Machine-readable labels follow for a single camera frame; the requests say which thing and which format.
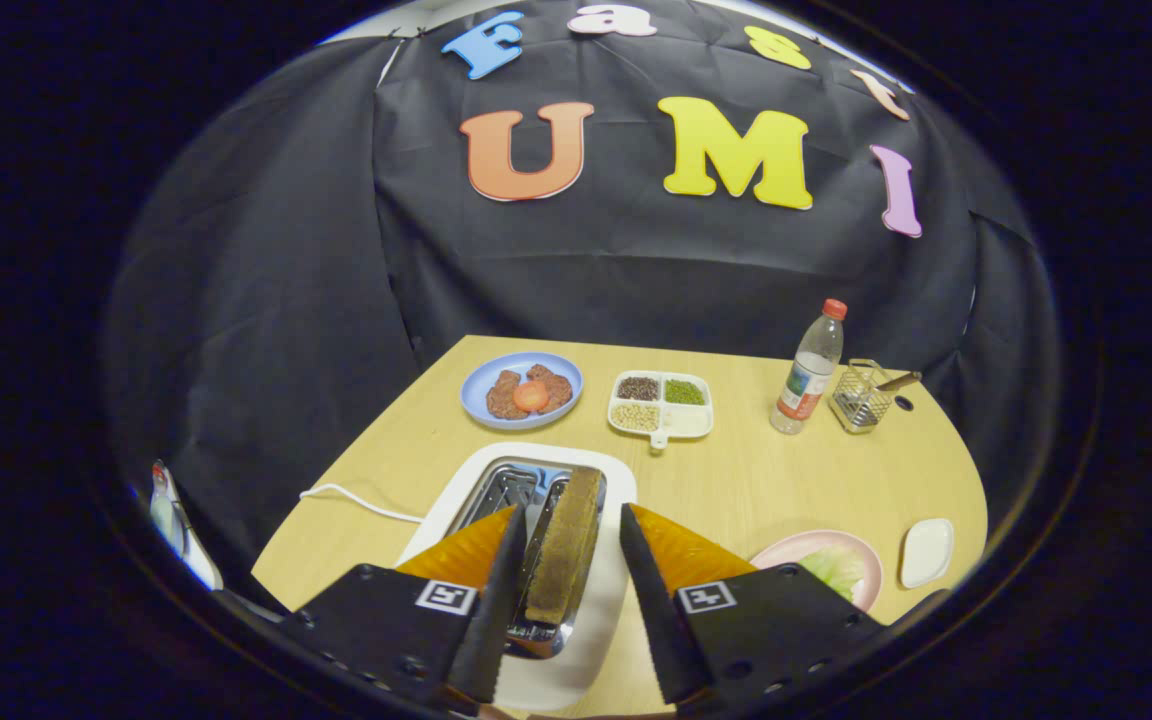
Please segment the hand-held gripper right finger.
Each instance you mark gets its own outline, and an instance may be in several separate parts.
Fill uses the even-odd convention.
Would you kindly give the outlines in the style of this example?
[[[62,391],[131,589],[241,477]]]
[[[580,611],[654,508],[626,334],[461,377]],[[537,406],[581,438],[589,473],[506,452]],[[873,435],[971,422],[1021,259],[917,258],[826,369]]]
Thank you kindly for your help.
[[[804,566],[755,569],[641,505],[622,506],[620,543],[668,705],[809,705],[886,632]]]

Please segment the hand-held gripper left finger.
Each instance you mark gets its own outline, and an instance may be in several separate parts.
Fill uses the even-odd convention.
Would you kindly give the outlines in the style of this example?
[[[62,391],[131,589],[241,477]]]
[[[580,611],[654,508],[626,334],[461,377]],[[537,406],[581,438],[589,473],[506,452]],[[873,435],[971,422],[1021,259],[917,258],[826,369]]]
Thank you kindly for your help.
[[[484,579],[357,564],[285,616],[282,634],[329,667],[417,706],[488,705],[524,562],[524,511],[494,511],[439,548],[452,541],[484,550]]]

